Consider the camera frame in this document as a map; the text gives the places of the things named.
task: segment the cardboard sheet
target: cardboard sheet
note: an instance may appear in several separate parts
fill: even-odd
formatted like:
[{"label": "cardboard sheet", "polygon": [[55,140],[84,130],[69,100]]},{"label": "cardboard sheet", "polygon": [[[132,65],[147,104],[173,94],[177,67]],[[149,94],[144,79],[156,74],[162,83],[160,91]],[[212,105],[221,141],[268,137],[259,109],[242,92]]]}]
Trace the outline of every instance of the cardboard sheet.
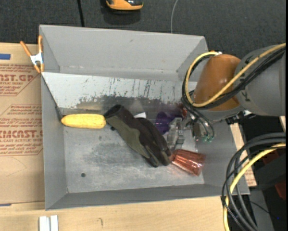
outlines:
[{"label": "cardboard sheet", "polygon": [[20,44],[0,53],[10,54],[0,60],[0,204],[43,201],[40,75]]}]

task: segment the yellow cable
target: yellow cable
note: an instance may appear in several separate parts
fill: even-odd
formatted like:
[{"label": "yellow cable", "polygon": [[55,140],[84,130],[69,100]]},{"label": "yellow cable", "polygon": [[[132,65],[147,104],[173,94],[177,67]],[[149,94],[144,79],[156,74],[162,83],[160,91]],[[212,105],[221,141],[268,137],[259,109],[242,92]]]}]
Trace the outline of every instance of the yellow cable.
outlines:
[{"label": "yellow cable", "polygon": [[187,99],[189,101],[190,104],[192,104],[192,106],[194,107],[203,107],[203,106],[206,106],[210,103],[212,103],[213,101],[215,101],[219,96],[221,96],[242,74],[244,74],[254,63],[256,63],[258,60],[260,60],[261,58],[265,57],[266,55],[268,55],[269,53],[273,52],[273,51],[276,51],[276,50],[279,50],[283,47],[286,46],[286,43],[283,43],[283,44],[279,44],[277,46],[274,46],[273,48],[270,48],[268,49],[267,51],[265,51],[264,53],[260,54],[259,56],[257,56],[256,58],[254,58],[250,63],[248,63],[244,68],[242,68],[240,70],[240,72],[235,75],[217,94],[215,94],[212,98],[210,98],[208,101],[205,101],[203,103],[194,103],[193,100],[191,99],[189,93],[188,93],[188,79],[189,79],[189,76],[190,76],[190,72],[191,72],[191,69],[194,65],[194,63],[197,61],[197,59],[199,58],[196,58],[195,61],[193,62],[193,64],[190,66],[188,72],[187,72],[187,76],[186,76],[186,82],[185,82],[185,90],[186,90],[186,96],[187,96]]},{"label": "yellow cable", "polygon": [[[274,145],[273,147],[283,147],[286,146],[286,143],[279,143],[277,145]],[[244,175],[244,173],[248,170],[249,167],[251,167],[255,162],[257,162],[260,158],[263,156],[271,153],[272,151],[275,151],[277,148],[274,149],[266,149],[263,152],[258,153],[253,159],[251,159],[242,169],[241,171],[237,174],[237,176],[234,178],[233,182],[230,184],[230,193],[233,192],[234,188],[236,187],[238,181],[240,178]],[[225,199],[226,205],[229,205],[229,198],[226,196]],[[223,208],[223,221],[224,221],[224,228],[226,231],[230,231],[229,225],[228,225],[228,210],[224,206]]]}]

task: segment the yellow corn toy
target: yellow corn toy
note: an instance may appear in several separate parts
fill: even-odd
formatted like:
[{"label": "yellow corn toy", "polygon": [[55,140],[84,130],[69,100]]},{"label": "yellow corn toy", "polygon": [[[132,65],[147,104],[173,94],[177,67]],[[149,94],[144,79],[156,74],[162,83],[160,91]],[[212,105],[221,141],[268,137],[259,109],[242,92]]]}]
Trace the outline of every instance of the yellow corn toy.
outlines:
[{"label": "yellow corn toy", "polygon": [[73,114],[66,115],[61,122],[68,127],[100,129],[106,125],[104,116],[99,114]]}]

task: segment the white clip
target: white clip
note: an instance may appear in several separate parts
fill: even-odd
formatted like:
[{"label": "white clip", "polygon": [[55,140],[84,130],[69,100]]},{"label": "white clip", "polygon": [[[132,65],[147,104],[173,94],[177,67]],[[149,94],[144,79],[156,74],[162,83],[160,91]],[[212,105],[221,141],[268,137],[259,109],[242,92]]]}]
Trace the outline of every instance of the white clip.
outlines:
[{"label": "white clip", "polygon": [[39,231],[58,231],[58,216],[39,217]]}]

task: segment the gray bin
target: gray bin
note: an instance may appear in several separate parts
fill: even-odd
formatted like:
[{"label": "gray bin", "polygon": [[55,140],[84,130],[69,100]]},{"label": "gray bin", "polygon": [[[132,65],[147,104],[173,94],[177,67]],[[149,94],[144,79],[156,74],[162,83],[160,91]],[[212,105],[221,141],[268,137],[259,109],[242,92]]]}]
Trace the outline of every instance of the gray bin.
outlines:
[{"label": "gray bin", "polygon": [[[198,177],[175,165],[151,167],[109,125],[79,129],[60,122],[62,115],[103,114],[115,104],[154,122],[180,101],[186,70],[207,51],[204,37],[44,25],[40,35],[47,210],[221,195],[237,150],[226,122],[214,125],[211,143],[195,143],[184,131],[183,149],[206,155]],[[244,179],[240,187],[248,193]]]}]

